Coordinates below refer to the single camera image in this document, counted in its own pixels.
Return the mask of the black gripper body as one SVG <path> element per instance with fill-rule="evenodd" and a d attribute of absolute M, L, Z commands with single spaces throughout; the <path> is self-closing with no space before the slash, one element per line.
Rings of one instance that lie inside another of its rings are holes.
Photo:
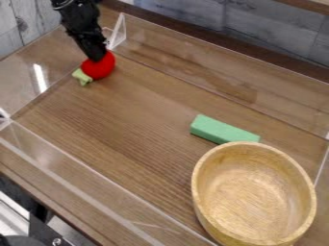
<path fill-rule="evenodd" d="M 101 11 L 98 0 L 50 0 L 53 9 L 59 12 L 62 25 L 71 37 L 101 38 L 103 34 L 98 19 Z"/>

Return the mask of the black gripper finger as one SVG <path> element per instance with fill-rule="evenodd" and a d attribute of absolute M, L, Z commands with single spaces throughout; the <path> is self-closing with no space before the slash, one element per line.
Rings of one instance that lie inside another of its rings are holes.
<path fill-rule="evenodd" d="M 98 62 L 101 61 L 107 53 L 107 48 L 105 44 L 106 38 L 103 35 L 98 35 L 93 38 L 91 44 L 93 44 L 93 53 L 91 53 L 91 59 Z"/>
<path fill-rule="evenodd" d="M 81 34 L 74 34 L 74 40 L 75 40 L 77 44 L 79 45 L 79 47 L 82 48 L 82 51 L 85 52 L 87 57 L 90 59 L 95 60 L 94 45 L 90 42 L 90 40 L 87 39 L 87 37 L 85 35 L 81 35 Z"/>

